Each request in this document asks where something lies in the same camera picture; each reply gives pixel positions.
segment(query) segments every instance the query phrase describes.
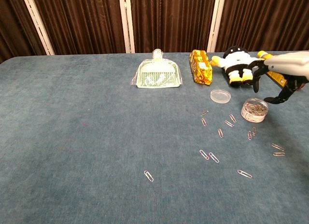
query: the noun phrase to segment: clear plastic lid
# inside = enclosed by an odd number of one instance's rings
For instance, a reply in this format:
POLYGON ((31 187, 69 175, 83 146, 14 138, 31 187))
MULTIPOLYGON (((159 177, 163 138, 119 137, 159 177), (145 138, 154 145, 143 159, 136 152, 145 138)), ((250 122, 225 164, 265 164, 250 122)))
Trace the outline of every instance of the clear plastic lid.
POLYGON ((214 89, 211 91, 211 99, 216 103, 228 103, 231 99, 231 94, 226 90, 214 89))

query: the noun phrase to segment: container of paper clips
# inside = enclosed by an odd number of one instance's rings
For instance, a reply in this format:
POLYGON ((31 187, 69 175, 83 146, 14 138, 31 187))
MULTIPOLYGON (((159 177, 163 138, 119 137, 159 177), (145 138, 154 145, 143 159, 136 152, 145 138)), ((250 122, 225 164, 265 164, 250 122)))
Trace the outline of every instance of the container of paper clips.
POLYGON ((258 98, 247 99, 241 109, 242 117, 252 123, 262 122, 267 115, 267 112, 267 103, 258 98))

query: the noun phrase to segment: plush toy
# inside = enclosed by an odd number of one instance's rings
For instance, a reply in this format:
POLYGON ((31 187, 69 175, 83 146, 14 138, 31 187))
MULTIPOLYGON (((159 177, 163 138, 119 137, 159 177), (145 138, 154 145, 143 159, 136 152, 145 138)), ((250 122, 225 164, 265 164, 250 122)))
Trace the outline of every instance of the plush toy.
POLYGON ((223 58, 213 56, 211 65, 223 68, 230 79, 229 84, 232 87, 237 87, 241 84, 252 85, 252 70, 246 67, 255 60, 258 58, 251 57, 246 49, 232 46, 226 50, 223 58))

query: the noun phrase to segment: robotic arm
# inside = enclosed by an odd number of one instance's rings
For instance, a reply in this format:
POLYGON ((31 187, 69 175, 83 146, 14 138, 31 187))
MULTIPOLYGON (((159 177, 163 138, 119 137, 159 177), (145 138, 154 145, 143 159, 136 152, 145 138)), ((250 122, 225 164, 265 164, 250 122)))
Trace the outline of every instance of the robotic arm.
POLYGON ((273 56, 264 51, 258 53, 262 58, 252 62, 248 68, 258 67, 253 73, 253 89, 257 93, 259 90, 259 80, 261 75, 268 71, 281 73, 287 80, 285 87, 277 97, 267 97, 264 101, 279 104, 289 99, 289 97, 301 87, 309 82, 309 51, 292 52, 273 56))

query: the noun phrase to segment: table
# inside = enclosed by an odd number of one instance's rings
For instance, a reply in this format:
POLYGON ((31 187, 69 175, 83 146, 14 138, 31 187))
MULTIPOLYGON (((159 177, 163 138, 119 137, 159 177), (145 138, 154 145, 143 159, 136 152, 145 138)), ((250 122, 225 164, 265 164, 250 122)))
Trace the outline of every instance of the table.
POLYGON ((281 90, 267 76, 257 94, 229 87, 219 68, 211 86, 200 85, 188 53, 164 57, 180 67, 179 88, 130 85, 151 54, 15 57, 0 65, 0 223, 308 223, 309 86, 252 124, 240 115, 244 101, 281 90), (216 88, 231 93, 229 103, 210 100, 216 88), (229 114, 234 127, 224 123, 229 114), (274 157, 271 143, 286 156, 274 157))

